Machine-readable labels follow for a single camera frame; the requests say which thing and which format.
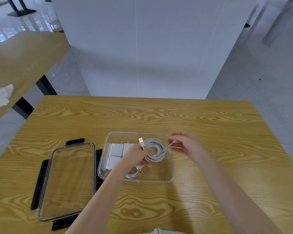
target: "gray floor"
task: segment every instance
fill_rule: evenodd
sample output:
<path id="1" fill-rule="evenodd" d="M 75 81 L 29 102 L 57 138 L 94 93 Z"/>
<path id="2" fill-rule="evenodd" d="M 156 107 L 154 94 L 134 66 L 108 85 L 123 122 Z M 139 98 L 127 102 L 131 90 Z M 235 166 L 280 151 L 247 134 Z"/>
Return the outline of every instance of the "gray floor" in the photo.
<path id="1" fill-rule="evenodd" d="M 16 19 L 6 15 L 11 12 L 8 5 L 0 7 L 0 41 L 20 31 L 52 31 L 59 26 L 52 3 L 24 1 L 38 13 Z M 281 25 L 276 39 L 264 45 L 262 40 L 285 0 L 264 4 L 265 0 L 260 0 L 249 21 L 252 27 L 242 31 L 207 99 L 254 102 L 293 160 L 293 15 Z M 71 53 L 46 76 L 60 95 L 89 95 Z M 43 94 L 33 86 L 24 97 L 35 107 Z M 13 110 L 0 120 L 0 155 L 24 121 Z"/>

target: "person's left arm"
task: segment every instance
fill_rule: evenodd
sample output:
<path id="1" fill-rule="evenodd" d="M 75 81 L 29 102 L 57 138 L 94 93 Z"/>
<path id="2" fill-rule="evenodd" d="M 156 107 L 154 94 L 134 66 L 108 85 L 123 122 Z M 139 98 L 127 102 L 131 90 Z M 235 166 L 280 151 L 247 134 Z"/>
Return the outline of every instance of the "person's left arm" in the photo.
<path id="1" fill-rule="evenodd" d="M 107 222 L 110 218 L 114 203 L 118 196 L 124 177 L 130 170 L 139 164 L 140 167 L 150 163 L 143 158 L 152 153 L 152 150 L 140 150 L 140 144 L 129 148 L 121 161 L 111 170 L 98 191 L 91 198 L 86 207 L 66 231 L 66 234 L 75 233 L 105 233 Z"/>

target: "hand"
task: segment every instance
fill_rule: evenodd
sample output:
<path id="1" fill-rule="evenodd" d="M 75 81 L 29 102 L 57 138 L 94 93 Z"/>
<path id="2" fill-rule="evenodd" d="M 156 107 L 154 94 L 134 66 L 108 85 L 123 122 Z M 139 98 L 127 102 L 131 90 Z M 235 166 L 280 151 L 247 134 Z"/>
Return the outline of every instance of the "hand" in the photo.
<path id="1" fill-rule="evenodd" d="M 152 163 L 146 161 L 144 158 L 147 155 L 153 154 L 153 153 L 154 151 L 152 149 L 141 150 L 140 144 L 134 144 L 128 149 L 127 153 L 121 158 L 121 164 L 125 168 L 127 173 L 129 173 L 133 167 L 142 168 L 144 166 L 147 166 L 150 168 L 152 167 Z"/>
<path id="2" fill-rule="evenodd" d="M 174 140 L 177 142 L 172 144 L 171 150 L 187 155 L 195 163 L 197 163 L 197 157 L 200 154 L 207 153 L 204 146 L 193 134 L 173 132 L 168 139 L 168 143 L 172 143 Z"/>

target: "person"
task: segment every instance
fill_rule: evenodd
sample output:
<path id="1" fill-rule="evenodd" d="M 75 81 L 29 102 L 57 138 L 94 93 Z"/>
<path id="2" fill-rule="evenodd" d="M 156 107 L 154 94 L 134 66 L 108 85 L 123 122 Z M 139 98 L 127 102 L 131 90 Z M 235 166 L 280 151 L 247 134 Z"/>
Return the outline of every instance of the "person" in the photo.
<path id="1" fill-rule="evenodd" d="M 172 144 L 171 150 L 187 155 L 199 167 L 235 233 L 282 233 L 225 172 L 219 162 L 208 153 L 196 136 L 184 132 L 174 132 L 168 139 L 168 143 L 173 141 L 176 142 Z M 133 145 L 111 170 L 105 182 L 66 231 L 66 234 L 105 233 L 125 175 L 137 164 L 140 167 L 152 166 L 151 163 L 144 160 L 145 156 L 152 153 L 152 149 L 141 150 L 140 144 Z M 177 232 L 155 229 L 152 233 Z"/>

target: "wooden table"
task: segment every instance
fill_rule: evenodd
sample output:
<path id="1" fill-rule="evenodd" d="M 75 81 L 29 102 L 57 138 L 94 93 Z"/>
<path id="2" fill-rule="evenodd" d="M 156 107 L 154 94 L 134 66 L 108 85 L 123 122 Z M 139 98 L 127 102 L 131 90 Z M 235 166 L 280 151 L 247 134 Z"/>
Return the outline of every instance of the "wooden table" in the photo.
<path id="1" fill-rule="evenodd" d="M 14 87 L 10 103 L 0 107 L 0 118 L 16 103 L 20 114 L 30 107 L 22 97 L 33 84 L 45 95 L 56 94 L 44 74 L 69 50 L 65 34 L 54 32 L 24 31 L 0 43 L 0 87 Z"/>
<path id="2" fill-rule="evenodd" d="M 293 162 L 252 103 L 81 96 L 45 96 L 1 155 L 0 233 L 50 233 L 51 222 L 30 210 L 41 162 L 70 139 L 102 148 L 114 130 L 199 135 L 278 227 L 293 233 Z M 232 233 L 199 169 L 174 157 L 173 182 L 123 184 L 108 233 Z"/>

